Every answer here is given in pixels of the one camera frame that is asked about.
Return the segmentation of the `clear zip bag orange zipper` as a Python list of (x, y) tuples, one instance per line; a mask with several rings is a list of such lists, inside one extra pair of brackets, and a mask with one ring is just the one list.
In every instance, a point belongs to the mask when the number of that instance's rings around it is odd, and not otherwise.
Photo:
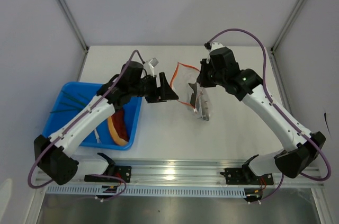
[(191, 65), (178, 62), (170, 81), (171, 89), (178, 95), (183, 104), (196, 118), (209, 121), (212, 105), (205, 88), (197, 82), (200, 70)]

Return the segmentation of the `grey toy fish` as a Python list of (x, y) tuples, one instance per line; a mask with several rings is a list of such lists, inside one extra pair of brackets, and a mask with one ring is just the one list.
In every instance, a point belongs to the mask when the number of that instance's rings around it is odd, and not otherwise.
[(195, 83), (188, 83), (192, 90), (189, 104), (193, 108), (194, 114), (203, 121), (209, 121), (211, 117), (210, 100), (205, 88)]

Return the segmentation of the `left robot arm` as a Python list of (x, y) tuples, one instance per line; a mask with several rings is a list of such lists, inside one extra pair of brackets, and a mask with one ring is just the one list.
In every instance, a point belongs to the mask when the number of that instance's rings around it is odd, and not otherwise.
[(34, 165), (58, 185), (68, 183), (77, 173), (79, 162), (71, 156), (104, 120), (121, 110), (133, 97), (144, 97), (148, 103), (178, 100), (164, 72), (145, 75), (144, 66), (129, 61), (121, 72), (103, 84), (93, 98), (66, 125), (48, 137), (35, 138)]

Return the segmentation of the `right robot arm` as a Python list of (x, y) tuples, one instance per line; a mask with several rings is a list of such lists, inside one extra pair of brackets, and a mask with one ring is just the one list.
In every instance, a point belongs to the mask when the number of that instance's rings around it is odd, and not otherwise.
[(279, 139), (282, 150), (255, 155), (244, 165), (242, 178), (255, 183), (262, 175), (282, 173), (296, 178), (318, 156), (326, 138), (300, 124), (267, 91), (262, 78), (252, 69), (240, 69), (233, 51), (219, 42), (207, 45), (209, 57), (202, 59), (197, 82), (201, 87), (221, 86), (252, 109)]

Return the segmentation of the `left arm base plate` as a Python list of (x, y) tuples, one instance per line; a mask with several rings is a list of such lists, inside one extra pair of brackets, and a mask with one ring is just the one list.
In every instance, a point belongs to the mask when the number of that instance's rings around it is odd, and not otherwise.
[(108, 166), (101, 175), (87, 174), (84, 176), (85, 182), (97, 182), (97, 183), (108, 183), (108, 182), (120, 182), (117, 179), (120, 178), (126, 183), (130, 182), (132, 167), (126, 165), (117, 165), (113, 159), (108, 157), (104, 153), (97, 153), (102, 159), (105, 159)]

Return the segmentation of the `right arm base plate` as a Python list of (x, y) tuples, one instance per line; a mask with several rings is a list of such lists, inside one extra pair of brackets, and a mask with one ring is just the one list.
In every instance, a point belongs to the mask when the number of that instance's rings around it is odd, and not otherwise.
[(273, 185), (273, 175), (265, 174), (256, 176), (249, 168), (225, 168), (220, 175), (226, 180), (227, 185)]

